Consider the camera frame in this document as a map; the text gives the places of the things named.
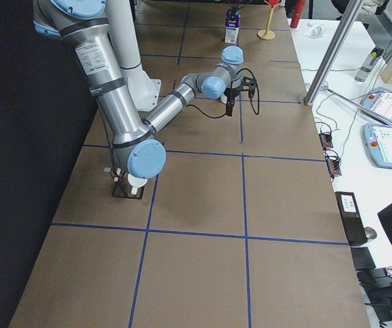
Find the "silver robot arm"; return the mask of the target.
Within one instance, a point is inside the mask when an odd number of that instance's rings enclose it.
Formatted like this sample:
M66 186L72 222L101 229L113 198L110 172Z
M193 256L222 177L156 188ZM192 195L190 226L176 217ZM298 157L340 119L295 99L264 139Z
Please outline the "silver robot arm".
M114 134L114 162L136 178L158 175L166 151L155 135L198 95L217 100L241 79L243 51L228 46L211 72L188 74L163 100L144 72L128 1L34 1L37 33L76 56Z

